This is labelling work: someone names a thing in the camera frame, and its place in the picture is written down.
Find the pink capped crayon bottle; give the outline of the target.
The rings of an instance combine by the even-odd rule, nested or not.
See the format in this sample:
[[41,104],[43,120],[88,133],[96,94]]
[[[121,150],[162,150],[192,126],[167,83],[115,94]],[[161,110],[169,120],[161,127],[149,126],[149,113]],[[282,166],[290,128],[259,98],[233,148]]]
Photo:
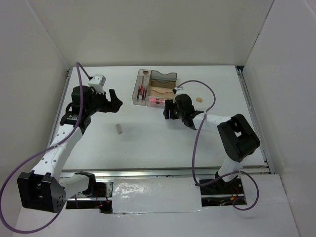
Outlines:
[[158,104],[158,105],[164,105],[166,102],[166,99],[164,98],[157,98],[157,97],[151,97],[149,99],[150,104]]

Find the dark blue pen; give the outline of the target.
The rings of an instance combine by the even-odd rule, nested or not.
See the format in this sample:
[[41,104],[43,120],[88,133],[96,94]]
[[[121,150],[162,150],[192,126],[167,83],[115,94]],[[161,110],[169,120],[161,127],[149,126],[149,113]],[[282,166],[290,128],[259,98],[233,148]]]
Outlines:
[[141,86],[139,86],[137,90],[137,96],[136,96],[137,101],[139,100],[140,92],[141,92]]

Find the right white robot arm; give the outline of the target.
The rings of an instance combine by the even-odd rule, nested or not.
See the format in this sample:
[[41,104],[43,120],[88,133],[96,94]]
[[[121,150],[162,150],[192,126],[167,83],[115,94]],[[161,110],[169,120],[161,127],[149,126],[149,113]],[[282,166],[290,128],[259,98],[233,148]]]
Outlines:
[[[257,134],[242,114],[223,117],[211,115],[208,111],[198,111],[187,94],[177,95],[173,100],[165,100],[163,115],[165,119],[180,119],[186,127],[197,131],[192,153],[192,175],[198,187],[215,183],[218,192],[227,193],[232,189],[232,181],[242,169],[243,159],[260,147]],[[202,130],[218,134],[227,155],[215,179],[204,184],[199,183],[195,172],[198,139]]]

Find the red pen clear cap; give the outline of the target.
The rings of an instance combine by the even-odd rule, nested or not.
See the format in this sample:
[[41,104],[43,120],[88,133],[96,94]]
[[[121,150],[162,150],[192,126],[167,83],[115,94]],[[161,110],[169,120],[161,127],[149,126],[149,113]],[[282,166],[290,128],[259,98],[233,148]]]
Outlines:
[[141,87],[141,96],[142,96],[141,99],[142,99],[142,102],[144,101],[144,97],[145,97],[145,91],[146,91],[145,89],[146,89],[145,86]]

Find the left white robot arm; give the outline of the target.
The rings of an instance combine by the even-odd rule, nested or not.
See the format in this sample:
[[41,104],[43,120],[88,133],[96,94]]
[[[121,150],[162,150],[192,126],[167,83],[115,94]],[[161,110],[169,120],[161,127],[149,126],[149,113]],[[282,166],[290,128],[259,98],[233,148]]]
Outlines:
[[116,113],[123,105],[114,89],[109,90],[109,95],[110,99],[107,99],[104,92],[98,93],[92,86],[73,88],[72,101],[61,118],[52,148],[30,172],[22,172],[17,179],[24,208],[57,213],[66,200],[77,193],[86,197],[97,193],[97,182],[92,173],[76,172],[64,181],[60,176],[73,148],[91,123],[91,116],[96,112]]

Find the white eraser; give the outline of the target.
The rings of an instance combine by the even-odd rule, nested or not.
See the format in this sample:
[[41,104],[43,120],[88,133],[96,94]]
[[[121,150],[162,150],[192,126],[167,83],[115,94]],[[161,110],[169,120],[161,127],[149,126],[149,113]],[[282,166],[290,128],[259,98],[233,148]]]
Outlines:
[[120,124],[116,124],[116,130],[118,134],[122,134],[122,126]]

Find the red gel pen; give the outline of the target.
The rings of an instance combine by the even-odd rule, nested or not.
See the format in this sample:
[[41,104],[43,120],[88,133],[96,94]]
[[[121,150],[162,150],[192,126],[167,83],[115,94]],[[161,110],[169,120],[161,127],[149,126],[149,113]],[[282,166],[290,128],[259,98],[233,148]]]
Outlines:
[[143,92],[144,92],[144,76],[142,76],[142,80],[141,80],[140,94],[143,94]]

